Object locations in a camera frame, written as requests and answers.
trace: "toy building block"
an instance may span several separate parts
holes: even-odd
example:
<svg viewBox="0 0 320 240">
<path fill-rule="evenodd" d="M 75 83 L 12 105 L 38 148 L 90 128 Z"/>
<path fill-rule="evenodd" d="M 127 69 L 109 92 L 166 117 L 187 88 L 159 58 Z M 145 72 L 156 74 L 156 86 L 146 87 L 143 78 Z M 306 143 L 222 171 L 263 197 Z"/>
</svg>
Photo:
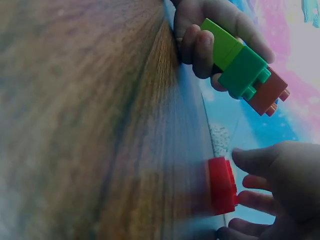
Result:
<svg viewBox="0 0 320 240">
<path fill-rule="evenodd" d="M 233 97 L 249 101 L 257 92 L 254 84 L 257 81 L 264 84 L 271 75 L 267 67 L 265 60 L 244 46 L 218 81 Z"/>
<path fill-rule="evenodd" d="M 213 33 L 214 64 L 222 71 L 225 71 L 244 45 L 208 18 L 206 18 L 201 25 L 201 30 L 208 30 Z"/>
<path fill-rule="evenodd" d="M 247 101 L 248 104 L 260 115 L 267 114 L 271 117 L 277 110 L 277 100 L 285 101 L 290 92 L 288 84 L 269 67 L 271 76 L 264 84 L 256 84 L 256 94 Z"/>
<path fill-rule="evenodd" d="M 208 161 L 208 168 L 214 215 L 234 212 L 238 197 L 230 162 L 224 157 L 212 158 Z"/>
<path fill-rule="evenodd" d="M 271 116 L 278 97 L 285 101 L 290 95 L 288 84 L 251 48 L 214 22 L 206 19 L 201 29 L 214 35 L 213 61 L 223 71 L 219 83 L 234 98 L 244 98 L 258 114 Z"/>
</svg>

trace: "child's hand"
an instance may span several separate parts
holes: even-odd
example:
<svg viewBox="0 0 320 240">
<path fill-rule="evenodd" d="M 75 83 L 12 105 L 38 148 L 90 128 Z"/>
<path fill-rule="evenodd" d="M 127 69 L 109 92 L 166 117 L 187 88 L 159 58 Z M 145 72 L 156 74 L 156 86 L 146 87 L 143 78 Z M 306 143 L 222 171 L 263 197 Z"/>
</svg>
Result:
<svg viewBox="0 0 320 240">
<path fill-rule="evenodd" d="M 172 0 L 176 5 L 174 33 L 180 46 L 182 62 L 192 64 L 195 75 L 201 79 L 212 77 L 213 43 L 211 32 L 201 31 L 205 18 L 209 18 L 233 36 L 241 38 L 268 63 L 274 54 L 251 19 L 228 0 Z M 211 78 L 212 86 L 225 91 L 219 83 L 219 74 Z"/>
<path fill-rule="evenodd" d="M 243 186 L 272 195 L 243 191 L 241 205 L 276 216 L 272 225 L 233 219 L 218 231 L 220 240 L 320 239 L 320 145 L 283 142 L 233 151 L 235 164 L 249 173 Z"/>
</svg>

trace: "wood grain surface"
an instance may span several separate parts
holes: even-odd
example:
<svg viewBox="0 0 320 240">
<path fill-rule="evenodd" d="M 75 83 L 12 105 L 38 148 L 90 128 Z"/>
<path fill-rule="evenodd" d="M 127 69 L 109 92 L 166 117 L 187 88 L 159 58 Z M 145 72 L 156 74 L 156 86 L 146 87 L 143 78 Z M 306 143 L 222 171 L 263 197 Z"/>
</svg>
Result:
<svg viewBox="0 0 320 240">
<path fill-rule="evenodd" d="M 176 52 L 161 0 L 0 1 L 1 240 L 204 239 L 213 150 Z"/>
</svg>

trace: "green building block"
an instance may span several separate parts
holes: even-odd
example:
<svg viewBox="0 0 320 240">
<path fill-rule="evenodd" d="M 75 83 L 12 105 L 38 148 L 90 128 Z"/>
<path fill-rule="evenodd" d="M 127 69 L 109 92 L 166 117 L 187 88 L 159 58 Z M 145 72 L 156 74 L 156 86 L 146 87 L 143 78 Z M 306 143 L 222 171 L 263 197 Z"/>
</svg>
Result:
<svg viewBox="0 0 320 240">
<path fill-rule="evenodd" d="M 201 25 L 201 30 L 213 33 L 213 61 L 222 71 L 225 71 L 244 45 L 208 18 Z"/>
<path fill-rule="evenodd" d="M 266 61 L 251 48 L 244 46 L 218 81 L 233 97 L 243 97 L 249 101 L 257 92 L 254 88 L 255 82 L 264 84 L 270 77 L 267 67 Z"/>
</svg>

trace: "red building block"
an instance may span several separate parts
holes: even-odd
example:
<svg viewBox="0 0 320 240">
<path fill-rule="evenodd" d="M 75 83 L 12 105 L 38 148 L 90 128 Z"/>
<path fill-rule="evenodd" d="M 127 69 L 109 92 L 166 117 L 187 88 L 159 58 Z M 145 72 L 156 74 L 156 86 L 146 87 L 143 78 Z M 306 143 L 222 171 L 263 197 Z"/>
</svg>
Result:
<svg viewBox="0 0 320 240">
<path fill-rule="evenodd" d="M 230 162 L 224 157 L 212 158 L 208 161 L 208 168 L 214 215 L 234 212 L 238 198 Z"/>
<path fill-rule="evenodd" d="M 271 117 L 277 110 L 275 101 L 280 98 L 283 102 L 289 97 L 288 84 L 271 68 L 271 76 L 264 83 L 257 81 L 254 85 L 255 95 L 247 103 L 260 115 L 267 114 Z"/>
</svg>

